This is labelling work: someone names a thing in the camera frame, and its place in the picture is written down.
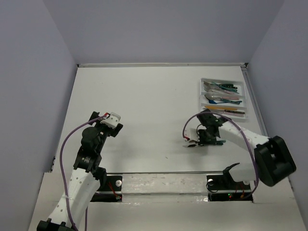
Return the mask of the gold spoon orange handle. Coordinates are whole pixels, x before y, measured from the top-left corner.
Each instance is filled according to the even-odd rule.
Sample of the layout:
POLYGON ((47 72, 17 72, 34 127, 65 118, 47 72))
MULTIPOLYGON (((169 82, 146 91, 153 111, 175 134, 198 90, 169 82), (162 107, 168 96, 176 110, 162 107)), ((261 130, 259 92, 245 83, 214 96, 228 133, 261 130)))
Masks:
POLYGON ((203 109, 209 109, 210 111, 238 111, 237 108, 228 108, 228 107, 215 107, 215 106, 204 106, 203 109))

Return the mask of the blue spoon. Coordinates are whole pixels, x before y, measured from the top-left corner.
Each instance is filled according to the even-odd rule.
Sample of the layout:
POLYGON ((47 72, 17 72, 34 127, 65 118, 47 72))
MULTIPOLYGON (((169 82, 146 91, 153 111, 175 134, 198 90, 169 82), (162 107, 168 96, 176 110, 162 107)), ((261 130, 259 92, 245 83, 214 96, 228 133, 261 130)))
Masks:
POLYGON ((216 102, 216 101, 214 101, 214 100, 208 100, 208 102, 209 102, 210 104, 223 104, 223 103, 225 103, 225 102, 222 102, 222 101, 216 102))

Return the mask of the knife black speckled handle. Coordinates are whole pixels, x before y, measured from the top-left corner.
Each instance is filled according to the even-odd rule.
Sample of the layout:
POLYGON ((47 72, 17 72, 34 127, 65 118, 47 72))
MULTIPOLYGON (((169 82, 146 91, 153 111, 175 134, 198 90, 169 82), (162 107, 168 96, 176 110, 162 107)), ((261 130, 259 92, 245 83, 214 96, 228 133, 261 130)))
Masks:
POLYGON ((237 110, 226 110, 226 109, 216 109, 219 112, 226 112, 226 113, 232 113, 232 114, 239 114, 239 115, 245 115, 244 111, 237 111, 237 110))

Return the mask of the silver spoon teal speckled handle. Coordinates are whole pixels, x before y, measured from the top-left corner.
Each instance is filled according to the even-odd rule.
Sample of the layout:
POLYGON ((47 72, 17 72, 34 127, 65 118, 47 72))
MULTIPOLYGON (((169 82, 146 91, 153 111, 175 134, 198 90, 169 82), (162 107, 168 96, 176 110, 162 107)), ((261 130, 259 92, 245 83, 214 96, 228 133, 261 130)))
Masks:
POLYGON ((234 100, 228 100, 228 99, 221 99, 222 102, 225 102, 225 103, 232 103, 232 104, 241 104, 243 101, 234 101, 234 100))

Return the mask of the silver spoon pink handle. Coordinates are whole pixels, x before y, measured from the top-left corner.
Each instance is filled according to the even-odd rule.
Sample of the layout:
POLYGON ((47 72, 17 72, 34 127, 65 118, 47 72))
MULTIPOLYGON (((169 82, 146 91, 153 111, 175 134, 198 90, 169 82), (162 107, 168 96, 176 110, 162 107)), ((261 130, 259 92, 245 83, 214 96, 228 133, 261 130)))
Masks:
POLYGON ((218 100, 221 101, 221 99, 228 99, 228 100, 234 100, 238 101, 238 97, 227 97, 227 96, 216 96, 216 95, 210 95, 210 94, 205 94, 205 97, 209 100, 218 100))

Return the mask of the silver fork slim handle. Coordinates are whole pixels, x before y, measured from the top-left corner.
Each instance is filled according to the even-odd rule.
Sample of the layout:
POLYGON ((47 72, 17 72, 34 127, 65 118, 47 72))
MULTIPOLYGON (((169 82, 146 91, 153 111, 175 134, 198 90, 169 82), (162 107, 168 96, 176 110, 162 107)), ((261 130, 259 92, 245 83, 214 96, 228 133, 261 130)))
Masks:
POLYGON ((209 93, 218 93, 218 94, 224 94, 224 91, 218 90, 218 89, 208 89, 208 88, 204 88, 205 92, 209 92, 209 93))

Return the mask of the teal fork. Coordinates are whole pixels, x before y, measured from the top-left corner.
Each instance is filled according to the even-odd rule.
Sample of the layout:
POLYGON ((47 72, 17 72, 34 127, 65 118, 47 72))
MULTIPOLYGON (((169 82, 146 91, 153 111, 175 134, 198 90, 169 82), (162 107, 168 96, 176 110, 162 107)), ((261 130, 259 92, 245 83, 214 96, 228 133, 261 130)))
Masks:
POLYGON ((213 86, 218 87, 221 90, 225 90, 225 91, 229 91, 229 92, 234 92, 236 94, 238 94, 238 88, 236 86, 234 86, 233 84, 218 84, 215 82, 211 82, 211 84, 213 86))

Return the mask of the silver fork black speckled handle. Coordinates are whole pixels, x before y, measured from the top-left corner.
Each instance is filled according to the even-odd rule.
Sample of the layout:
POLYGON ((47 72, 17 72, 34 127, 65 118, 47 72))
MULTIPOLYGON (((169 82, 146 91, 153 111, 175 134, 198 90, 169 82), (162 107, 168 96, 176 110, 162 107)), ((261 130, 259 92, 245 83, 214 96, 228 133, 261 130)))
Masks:
POLYGON ((229 90, 234 90, 234 91, 237 91, 237 87, 234 86, 233 84, 218 84, 218 86, 220 88, 223 88, 223 89, 229 89, 229 90))

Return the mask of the small silver knife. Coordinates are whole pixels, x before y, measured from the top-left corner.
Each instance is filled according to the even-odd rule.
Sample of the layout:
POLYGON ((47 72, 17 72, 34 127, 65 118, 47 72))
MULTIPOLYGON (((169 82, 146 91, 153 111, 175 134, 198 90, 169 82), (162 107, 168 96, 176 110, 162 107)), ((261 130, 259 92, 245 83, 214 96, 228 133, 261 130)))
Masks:
POLYGON ((193 147, 199 147, 198 144, 187 144, 187 145, 183 145, 183 147, 185 148, 193 148, 193 147))

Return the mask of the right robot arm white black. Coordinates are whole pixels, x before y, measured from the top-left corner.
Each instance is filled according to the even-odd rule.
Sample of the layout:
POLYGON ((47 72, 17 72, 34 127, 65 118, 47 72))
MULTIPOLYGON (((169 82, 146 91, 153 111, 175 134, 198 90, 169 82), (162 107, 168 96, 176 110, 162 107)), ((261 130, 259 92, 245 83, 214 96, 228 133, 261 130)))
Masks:
POLYGON ((196 117, 209 135, 230 141, 248 151, 255 172, 253 180, 273 187, 296 171, 296 164, 283 138, 259 135, 208 109, 196 117))

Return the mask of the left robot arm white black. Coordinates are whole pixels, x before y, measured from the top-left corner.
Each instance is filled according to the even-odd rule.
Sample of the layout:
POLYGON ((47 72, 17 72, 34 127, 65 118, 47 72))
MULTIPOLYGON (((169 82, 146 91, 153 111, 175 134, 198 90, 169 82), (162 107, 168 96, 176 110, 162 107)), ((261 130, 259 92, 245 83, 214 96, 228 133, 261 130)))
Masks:
POLYGON ((83 129, 81 146, 78 150, 70 178, 66 178, 63 165, 63 144, 60 148, 59 162, 64 184, 64 193, 55 209, 46 220, 37 225, 38 231, 77 231, 81 218, 98 190, 107 182, 106 169, 100 167, 101 151, 109 137, 116 137, 123 125, 121 117, 115 113, 100 115, 93 112, 89 121, 74 131, 83 129))

